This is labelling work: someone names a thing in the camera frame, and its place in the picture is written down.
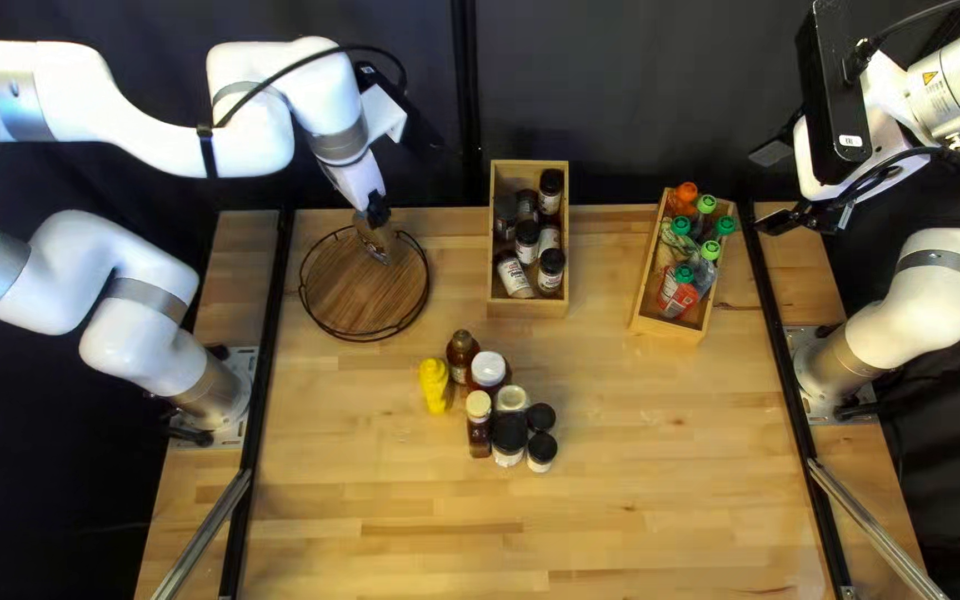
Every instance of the metal base plate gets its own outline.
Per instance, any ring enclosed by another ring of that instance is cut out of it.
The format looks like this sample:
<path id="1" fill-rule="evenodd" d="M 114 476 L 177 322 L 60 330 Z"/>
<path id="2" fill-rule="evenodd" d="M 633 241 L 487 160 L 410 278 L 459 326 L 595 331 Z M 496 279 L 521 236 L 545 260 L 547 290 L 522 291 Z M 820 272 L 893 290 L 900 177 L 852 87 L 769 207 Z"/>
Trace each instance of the metal base plate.
<path id="1" fill-rule="evenodd" d="M 212 431 L 213 443 L 208 446 L 199 446 L 188 440 L 169 438 L 168 447 L 175 449 L 215 449 L 242 447 L 243 437 L 247 435 L 247 417 L 249 416 L 249 402 L 251 401 L 251 386 L 254 384 L 254 368 L 258 364 L 257 346 L 239 346 L 228 348 L 228 358 L 224 361 L 230 371 L 243 380 L 243 397 L 247 400 L 247 410 L 236 419 L 230 427 Z M 185 414 L 173 416 L 169 421 L 173 427 L 191 429 Z"/>
<path id="2" fill-rule="evenodd" d="M 792 354 L 792 357 L 794 357 L 794 353 L 798 349 L 806 347 L 808 344 L 812 344 L 818 340 L 818 329 L 820 329 L 820 326 L 814 326 L 813 324 L 810 326 L 784 328 L 784 336 L 787 339 L 787 349 Z M 837 404 L 831 402 L 810 402 L 806 392 L 799 389 L 799 393 L 802 395 L 802 410 L 807 414 L 809 425 L 864 425 L 867 423 L 878 423 L 877 416 L 874 414 L 853 416 L 840 421 L 833 414 L 837 408 Z M 844 401 L 844 406 L 848 403 L 869 404 L 876 401 L 877 396 L 873 391 L 873 385 L 866 383 L 865 386 L 858 389 L 858 392 L 855 392 L 852 397 Z"/>

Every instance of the wooden crate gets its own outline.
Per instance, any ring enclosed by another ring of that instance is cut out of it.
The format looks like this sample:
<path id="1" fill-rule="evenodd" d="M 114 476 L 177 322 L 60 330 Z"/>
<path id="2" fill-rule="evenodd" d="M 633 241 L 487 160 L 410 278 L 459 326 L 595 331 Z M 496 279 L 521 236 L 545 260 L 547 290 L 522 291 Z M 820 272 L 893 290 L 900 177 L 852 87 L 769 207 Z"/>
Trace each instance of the wooden crate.
<path id="1" fill-rule="evenodd" d="M 674 321 L 660 316 L 658 309 L 658 291 L 661 287 L 661 272 L 652 272 L 656 259 L 658 242 L 661 231 L 661 218 L 666 211 L 669 198 L 672 198 L 674 191 L 672 188 L 666 188 L 661 196 L 661 204 L 658 205 L 658 216 L 654 220 L 654 228 L 651 231 L 651 243 L 647 246 L 647 256 L 643 261 L 643 276 L 639 283 L 639 292 L 636 293 L 636 302 L 633 305 L 632 320 L 628 324 L 628 329 L 639 333 L 653 333 L 669 338 L 680 339 L 681 341 L 698 344 L 706 336 L 706 329 L 709 327 L 709 312 L 713 308 L 713 298 L 717 293 L 718 280 L 713 282 L 713 286 L 706 293 L 705 298 L 697 302 L 694 307 L 688 308 L 682 318 Z M 735 216 L 736 205 L 726 199 L 717 200 L 717 208 L 713 210 L 715 217 L 721 217 L 725 214 Z M 724 261 L 724 253 L 717 258 L 717 267 L 720 269 Z"/>
<path id="2" fill-rule="evenodd" d="M 514 242 L 495 239 L 495 198 L 518 190 L 540 189 L 540 173 L 546 169 L 559 169 L 564 174 L 566 186 L 562 190 L 561 249 L 566 253 L 566 272 L 561 289 L 546 297 L 536 287 L 536 275 L 540 262 L 535 261 L 525 273 L 536 297 L 528 300 L 510 298 L 495 269 L 495 255 L 503 250 L 512 250 Z M 568 162 L 564 160 L 492 160 L 491 197 L 487 205 L 487 316 L 493 318 L 566 318 L 568 314 L 568 271 L 573 265 L 573 255 L 568 252 Z"/>

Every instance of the black wire rim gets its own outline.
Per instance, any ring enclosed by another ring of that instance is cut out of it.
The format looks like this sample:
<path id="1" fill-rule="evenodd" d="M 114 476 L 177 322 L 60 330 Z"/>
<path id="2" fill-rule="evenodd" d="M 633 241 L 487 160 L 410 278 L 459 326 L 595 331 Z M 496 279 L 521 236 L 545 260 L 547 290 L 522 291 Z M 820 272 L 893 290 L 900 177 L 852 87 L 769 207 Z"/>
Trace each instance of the black wire rim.
<path id="1" fill-rule="evenodd" d="M 399 319 L 398 322 L 390 324 L 387 327 L 380 328 L 373 331 L 365 332 L 352 332 L 352 331 L 340 331 L 327 322 L 322 321 L 317 318 L 317 315 L 313 314 L 313 311 L 309 307 L 309 302 L 306 300 L 306 278 L 303 276 L 303 272 L 306 271 L 306 265 L 309 263 L 309 259 L 313 256 L 313 251 L 320 248 L 328 239 L 335 238 L 336 241 L 339 240 L 339 234 L 347 231 L 354 230 L 354 225 L 347 225 L 345 227 L 340 227 L 336 231 L 327 234 L 327 236 L 322 237 L 317 240 L 317 243 L 313 245 L 312 248 L 306 252 L 306 255 L 302 258 L 302 264 L 299 265 L 299 300 L 302 301 L 302 307 L 305 309 L 306 314 L 309 315 L 309 318 L 313 319 L 313 322 L 317 324 L 317 327 L 321 328 L 321 331 L 331 335 L 337 339 L 342 339 L 344 342 L 353 342 L 356 344 L 368 344 L 371 342 L 380 342 L 382 339 L 387 339 L 393 335 L 397 335 L 406 331 L 406 329 L 413 324 L 414 321 L 417 321 L 417 317 L 420 317 L 420 313 L 424 310 L 424 307 L 428 304 L 429 293 L 432 290 L 432 272 L 428 265 L 428 255 L 424 253 L 424 249 L 421 248 L 420 243 L 414 239 L 412 235 L 409 235 L 407 232 L 402 229 L 396 229 L 394 232 L 394 237 L 397 237 L 404 241 L 408 246 L 413 248 L 420 256 L 421 264 L 424 266 L 424 292 L 421 293 L 420 298 L 417 299 L 417 302 L 414 303 L 413 307 L 409 309 L 406 316 L 403 316 Z"/>

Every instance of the metal rail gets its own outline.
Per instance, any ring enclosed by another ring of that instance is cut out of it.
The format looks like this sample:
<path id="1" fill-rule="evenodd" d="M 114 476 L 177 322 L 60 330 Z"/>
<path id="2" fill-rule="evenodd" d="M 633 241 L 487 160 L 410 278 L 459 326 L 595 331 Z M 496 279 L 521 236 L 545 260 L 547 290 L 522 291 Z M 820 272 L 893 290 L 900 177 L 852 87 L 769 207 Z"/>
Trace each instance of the metal rail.
<path id="1" fill-rule="evenodd" d="M 868 538 L 869 543 L 876 548 L 880 556 L 891 565 L 895 573 L 898 574 L 906 585 L 910 586 L 919 596 L 926 600 L 948 600 L 946 594 L 930 579 L 926 573 L 914 563 L 913 558 L 907 554 L 902 547 L 887 533 L 873 515 L 864 507 L 862 503 L 845 488 L 838 479 L 829 473 L 824 465 L 813 458 L 807 460 L 809 466 L 809 476 L 820 485 L 821 489 L 832 498 L 836 504 L 843 507 L 844 511 L 850 516 L 854 524 L 858 525 Z"/>
<path id="2" fill-rule="evenodd" d="M 180 553 L 173 568 L 170 568 L 166 578 L 161 580 L 161 585 L 154 591 L 151 600 L 169 600 L 180 591 L 183 582 L 190 576 L 191 570 L 195 568 L 210 542 L 217 536 L 224 520 L 239 504 L 239 498 L 243 498 L 243 494 L 251 488 L 251 473 L 251 470 L 244 469 L 236 473 L 228 483 L 228 487 L 221 492 L 221 497 L 217 498 L 217 503 L 213 504 L 213 508 L 206 515 L 203 524 L 198 525 L 198 530 Z"/>

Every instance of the plastic bottle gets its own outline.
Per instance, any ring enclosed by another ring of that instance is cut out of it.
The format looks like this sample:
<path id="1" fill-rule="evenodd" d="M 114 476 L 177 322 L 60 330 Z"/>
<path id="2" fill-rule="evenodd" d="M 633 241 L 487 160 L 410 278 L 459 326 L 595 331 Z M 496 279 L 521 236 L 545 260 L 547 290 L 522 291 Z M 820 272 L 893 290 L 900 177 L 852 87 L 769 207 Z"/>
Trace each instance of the plastic bottle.
<path id="1" fill-rule="evenodd" d="M 729 235 L 732 235 L 735 231 L 736 218 L 730 214 L 726 214 L 717 221 L 713 222 L 713 227 L 710 227 L 706 233 L 702 234 L 701 241 L 715 241 L 720 243 L 721 240 L 725 239 Z"/>
<path id="2" fill-rule="evenodd" d="M 694 289 L 699 293 L 699 298 L 705 296 L 717 280 L 717 265 L 713 262 L 721 255 L 721 244 L 713 240 L 703 243 L 699 253 L 692 256 L 688 261 L 693 275 Z"/>
<path id="3" fill-rule="evenodd" d="M 691 219 L 688 217 L 661 218 L 661 243 L 656 250 L 652 272 L 660 273 L 665 267 L 683 263 L 699 251 L 698 245 L 688 236 L 690 232 Z"/>
<path id="4" fill-rule="evenodd" d="M 658 308 L 662 317 L 674 319 L 699 301 L 699 293 L 691 285 L 693 281 L 691 267 L 685 264 L 666 267 L 658 290 Z"/>
<path id="5" fill-rule="evenodd" d="M 696 213 L 694 200 L 699 198 L 699 188 L 691 182 L 684 182 L 676 186 L 672 198 L 669 198 L 670 208 L 673 216 L 682 214 L 684 217 L 691 217 Z"/>
<path id="6" fill-rule="evenodd" d="M 418 370 L 420 389 L 424 391 L 424 403 L 428 412 L 443 414 L 447 410 L 449 374 L 447 363 L 442 359 L 424 359 Z"/>
<path id="7" fill-rule="evenodd" d="M 717 208 L 717 199 L 708 193 L 702 194 L 694 203 L 697 212 L 691 217 L 691 233 L 688 234 L 693 240 L 698 241 L 702 237 L 703 229 L 706 228 L 707 221 L 711 220 L 710 215 Z"/>
<path id="8" fill-rule="evenodd" d="M 465 397 L 468 414 L 469 456 L 491 456 L 491 397 L 477 389 Z"/>
<path id="9" fill-rule="evenodd" d="M 480 344 L 467 330 L 459 329 L 447 342 L 447 364 L 450 365 L 450 378 L 454 383 L 465 386 L 469 380 L 469 365 L 480 352 Z"/>

